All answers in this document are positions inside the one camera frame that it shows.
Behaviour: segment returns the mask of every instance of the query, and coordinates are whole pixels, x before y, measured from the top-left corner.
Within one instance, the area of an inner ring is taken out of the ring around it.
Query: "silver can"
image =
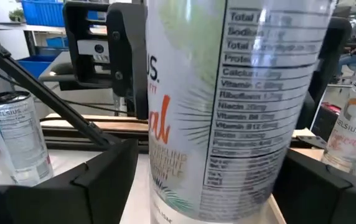
[[[0,93],[0,151],[19,185],[37,185],[54,175],[29,92]]]
[[[322,162],[356,175],[356,83],[330,134]]]

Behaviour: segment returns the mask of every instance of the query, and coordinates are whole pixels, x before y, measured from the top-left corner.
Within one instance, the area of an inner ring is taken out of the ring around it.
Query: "black metal bracket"
[[[49,90],[44,84],[38,82],[28,71],[22,68],[9,53],[0,45],[0,68],[13,77],[24,88],[33,93],[38,99],[52,108],[62,118],[95,144],[110,148],[111,145],[121,142],[120,138],[105,134],[95,124],[89,123],[77,111],[62,101],[59,96]]]

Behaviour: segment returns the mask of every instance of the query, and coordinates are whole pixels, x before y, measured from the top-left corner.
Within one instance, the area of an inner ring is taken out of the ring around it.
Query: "celsius logo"
[[[157,58],[153,55],[148,55],[146,61],[146,74],[149,75],[151,80],[159,82],[156,69]]]
[[[349,121],[351,120],[352,115],[348,112],[348,108],[352,105],[356,106],[356,98],[350,98],[348,100],[348,103],[344,107],[344,117],[347,118],[347,120],[349,120]]]

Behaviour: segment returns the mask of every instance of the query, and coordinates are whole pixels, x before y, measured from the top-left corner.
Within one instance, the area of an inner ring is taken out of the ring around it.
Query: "blue bin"
[[[57,56],[36,55],[18,60],[28,72],[38,78]]]
[[[65,47],[68,48],[68,40],[67,37],[54,37],[54,38],[47,38],[47,45],[48,47]]]
[[[65,27],[63,3],[55,0],[22,0],[26,23],[29,25]],[[98,13],[90,11],[88,18],[98,19]]]

